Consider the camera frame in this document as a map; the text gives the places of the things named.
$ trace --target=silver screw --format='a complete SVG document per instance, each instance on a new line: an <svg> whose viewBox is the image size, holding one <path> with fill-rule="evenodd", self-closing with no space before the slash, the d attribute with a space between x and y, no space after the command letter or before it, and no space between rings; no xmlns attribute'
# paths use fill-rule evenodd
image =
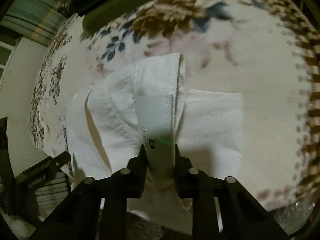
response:
<svg viewBox="0 0 320 240"><path fill-rule="evenodd" d="M128 169L128 168L123 168L123 169L120 171L120 173L121 173L122 175L128 175L130 172L131 172L131 171L130 171L130 169Z"/></svg>
<svg viewBox="0 0 320 240"><path fill-rule="evenodd" d="M189 169L189 173L190 173L190 174L193 174L193 175L196 175L196 174L199 173L199 170L196 169L196 168L191 168L191 169Z"/></svg>
<svg viewBox="0 0 320 240"><path fill-rule="evenodd" d="M236 182L236 179L232 176L226 177L226 181L230 184L233 184Z"/></svg>
<svg viewBox="0 0 320 240"><path fill-rule="evenodd" d="M86 177L83 182L84 182L84 184L90 185L94 181L95 181L95 179L93 177Z"/></svg>

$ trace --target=plastic wrap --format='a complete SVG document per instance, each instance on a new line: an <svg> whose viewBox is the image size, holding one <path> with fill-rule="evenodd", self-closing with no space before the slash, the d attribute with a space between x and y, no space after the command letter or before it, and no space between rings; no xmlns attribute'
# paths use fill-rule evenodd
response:
<svg viewBox="0 0 320 240"><path fill-rule="evenodd" d="M307 197L291 206L279 209L274 215L274 219L288 235L291 235L303 227L314 206L312 199Z"/></svg>

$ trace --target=brown flower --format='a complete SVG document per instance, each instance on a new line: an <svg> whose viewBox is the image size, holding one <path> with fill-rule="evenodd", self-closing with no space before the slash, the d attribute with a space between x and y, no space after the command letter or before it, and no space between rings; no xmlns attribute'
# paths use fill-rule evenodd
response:
<svg viewBox="0 0 320 240"><path fill-rule="evenodd" d="M159 33L170 37L176 29L190 31L191 19L207 17L205 9L195 3L196 0L157 0L137 13L130 29L150 38Z"/></svg>

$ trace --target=olive green fabric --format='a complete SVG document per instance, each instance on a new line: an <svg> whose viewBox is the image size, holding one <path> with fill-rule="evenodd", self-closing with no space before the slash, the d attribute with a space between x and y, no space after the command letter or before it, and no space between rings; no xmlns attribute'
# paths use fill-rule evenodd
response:
<svg viewBox="0 0 320 240"><path fill-rule="evenodd" d="M88 37L101 27L107 25L110 21L117 19L124 13L130 12L135 8L152 0L109 0L90 11L84 17L82 26L83 36Z"/></svg>

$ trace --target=white cloth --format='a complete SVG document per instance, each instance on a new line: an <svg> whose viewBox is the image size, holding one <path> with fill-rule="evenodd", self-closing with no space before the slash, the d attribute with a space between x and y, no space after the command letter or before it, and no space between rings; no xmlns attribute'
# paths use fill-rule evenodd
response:
<svg viewBox="0 0 320 240"><path fill-rule="evenodd" d="M69 151L85 176L102 179L138 155L134 97L174 96L173 126L180 153L209 176L237 176L241 158L242 100L239 94L185 91L180 54L149 57L112 73L91 91L76 95L67 110ZM91 130L98 133L92 136ZM101 140L103 150L96 147ZM146 184L143 196L128 200L128 210L169 228L191 233L190 201L181 203L174 186L156 190Z"/></svg>

